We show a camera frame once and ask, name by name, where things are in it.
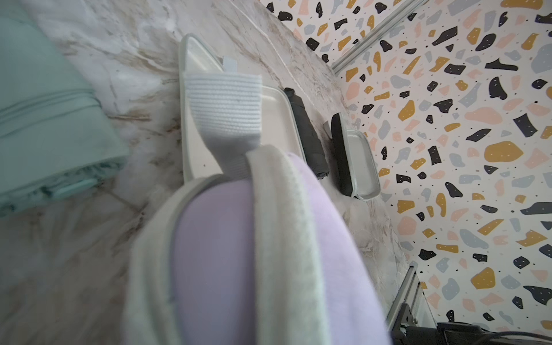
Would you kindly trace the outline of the lilac zippered umbrella sleeve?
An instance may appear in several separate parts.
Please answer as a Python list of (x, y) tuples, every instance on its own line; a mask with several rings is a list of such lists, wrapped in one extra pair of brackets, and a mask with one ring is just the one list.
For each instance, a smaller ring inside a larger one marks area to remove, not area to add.
[(126, 344), (389, 344), (327, 192), (272, 145), (178, 189), (131, 249)]

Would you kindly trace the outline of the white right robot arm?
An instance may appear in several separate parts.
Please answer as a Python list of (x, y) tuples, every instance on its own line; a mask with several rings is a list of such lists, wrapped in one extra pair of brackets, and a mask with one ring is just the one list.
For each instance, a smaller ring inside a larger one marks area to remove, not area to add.
[(435, 327), (421, 327), (402, 304), (391, 323), (393, 344), (455, 345), (455, 344), (550, 344), (551, 337), (524, 331), (485, 331), (480, 326), (462, 322), (441, 322)]

